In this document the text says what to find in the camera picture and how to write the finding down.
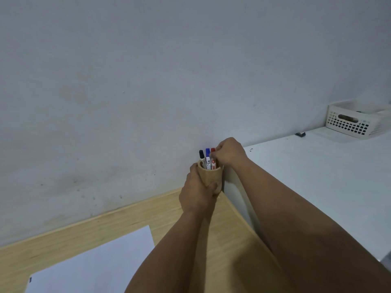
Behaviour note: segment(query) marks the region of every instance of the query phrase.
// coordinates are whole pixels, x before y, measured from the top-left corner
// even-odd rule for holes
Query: basket handle hole
[[[346,120],[346,121],[349,121],[349,122],[354,122],[354,123],[359,122],[359,120],[357,118],[346,116],[346,115],[343,115],[343,114],[339,114],[338,118]]]

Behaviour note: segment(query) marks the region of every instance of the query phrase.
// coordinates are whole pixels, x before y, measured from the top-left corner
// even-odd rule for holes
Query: paper
[[[124,293],[155,247],[149,226],[34,273],[25,293]]]

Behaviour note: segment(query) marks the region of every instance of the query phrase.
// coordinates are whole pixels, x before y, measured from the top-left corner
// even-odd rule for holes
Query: white tabletop
[[[322,127],[245,150],[378,260],[391,251],[391,132],[360,140]]]

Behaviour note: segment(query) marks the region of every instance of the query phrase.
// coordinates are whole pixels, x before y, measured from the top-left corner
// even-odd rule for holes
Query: wooden tabletop
[[[149,225],[157,244],[182,214],[180,190],[0,248],[1,292],[24,292],[31,274]],[[263,242],[229,202],[218,197],[204,220],[190,292],[291,292]]]

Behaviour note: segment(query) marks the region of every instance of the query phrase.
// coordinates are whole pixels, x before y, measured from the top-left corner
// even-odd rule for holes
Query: small black object
[[[305,132],[303,132],[303,133],[298,132],[298,133],[295,133],[294,135],[302,138],[302,137],[305,137]]]

